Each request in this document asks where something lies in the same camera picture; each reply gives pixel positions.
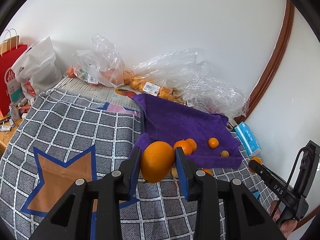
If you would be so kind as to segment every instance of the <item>newspaper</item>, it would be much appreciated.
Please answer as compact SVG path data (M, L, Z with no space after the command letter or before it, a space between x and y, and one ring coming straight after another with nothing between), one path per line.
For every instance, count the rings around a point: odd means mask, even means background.
M131 99L132 93L127 95L129 91L136 94L141 94L137 90L133 90L129 85L124 85L120 89L112 87L106 87L104 85L92 86L87 82L82 81L78 78L63 78L55 88L61 88L69 90L83 96L95 98L101 101L107 101L115 105L123 106L137 112L140 112L139 105Z

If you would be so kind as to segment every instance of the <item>small bottle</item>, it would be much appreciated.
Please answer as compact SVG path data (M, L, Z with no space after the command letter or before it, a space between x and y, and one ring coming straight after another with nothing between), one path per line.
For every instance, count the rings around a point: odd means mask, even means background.
M10 104L9 105L9 110L10 110L10 114L11 114L11 119L12 121L17 121L20 119L20 116L19 116L19 113L18 113L18 110L16 107L14 107L13 104Z

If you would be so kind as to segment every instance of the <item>orange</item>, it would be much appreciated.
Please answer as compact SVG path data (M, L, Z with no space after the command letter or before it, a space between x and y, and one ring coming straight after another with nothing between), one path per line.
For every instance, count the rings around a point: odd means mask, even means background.
M173 149L175 150L177 147L181 147L185 155L192 154L192 145L185 140L177 141L174 144Z
M140 85L138 86L138 90L139 90L141 93L144 93L143 88L144 88L145 85L146 85L146 81L142 81L142 82L140 83Z
M177 177L178 177L177 168L172 168L171 174L172 174L172 177L173 177L173 178L177 178Z
M209 170L209 169L206 169L206 168L203 168L202 170L203 170L204 172L210 174L211 176L213 176L212 170Z
M120 86L124 84L122 73L111 77L109 81L115 84L116 86Z
M228 151L222 151L220 153L220 157L228 158L229 157L229 152Z
M218 147L219 141L217 140L217 138L210 138L208 141L208 145L211 149L215 149Z
M111 74L109 72L105 72L105 71L100 71L100 74L106 78L108 81L110 81L110 77L111 77Z
M164 93L166 93L168 95L172 94L171 88L162 87L162 88L160 88L160 91L163 91Z
M260 165L262 165L262 160L261 160L259 157L253 157L253 158L251 158L251 159L249 160L249 162L250 162L251 160L255 160L257 163L259 163Z
M129 71L123 71L122 75L123 75L123 81L125 85L130 85L131 82L131 76L128 73Z
M130 81L130 86L132 89L138 89L140 83L143 81L144 78L132 78Z
M66 71L66 76L67 76L67 77L73 77L73 78L75 78L76 75L75 75L75 73L74 73L74 70L75 70L75 68L74 68L73 66L71 66L70 68L68 68L67 71Z
M133 77L133 72L131 70L125 70L124 72L126 72L129 75L129 77Z
M141 157L141 174L146 182L157 183L171 171L175 162L172 147L166 142L151 143Z
M191 146L192 146L192 152L194 152L194 151L197 149L197 143L196 143L196 141L193 140L193 139L191 139L191 138L187 139L186 141L191 144Z
M160 90L158 93L158 97L161 97L163 99L167 99L168 98L168 94L166 92L164 92L163 90Z

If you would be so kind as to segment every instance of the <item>human hand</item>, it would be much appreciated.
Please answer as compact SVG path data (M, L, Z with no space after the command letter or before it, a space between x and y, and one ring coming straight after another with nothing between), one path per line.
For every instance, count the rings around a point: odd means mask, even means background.
M271 203L270 215L273 212L273 210L275 209L277 202L278 202L277 200L274 200ZM279 217L280 217L280 209L277 208L276 213L275 213L275 215L273 216L272 219L273 219L274 222L276 222ZM295 219L291 219L291 220L288 220L288 221L284 222L281 225L280 231L283 233L285 238L287 238L292 233L292 231L296 228L297 223L298 222Z

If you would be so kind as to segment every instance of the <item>table surface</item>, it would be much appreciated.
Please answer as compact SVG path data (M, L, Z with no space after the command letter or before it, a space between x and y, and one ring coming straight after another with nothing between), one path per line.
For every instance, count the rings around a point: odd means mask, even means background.
M16 129L19 126L19 124L21 124L21 122L22 122L22 119L20 118L19 120L14 122L15 126L12 127L10 131L8 131L8 132L0 132L0 141L5 146L8 145L9 141L11 140L11 137L13 136L14 132L16 131Z

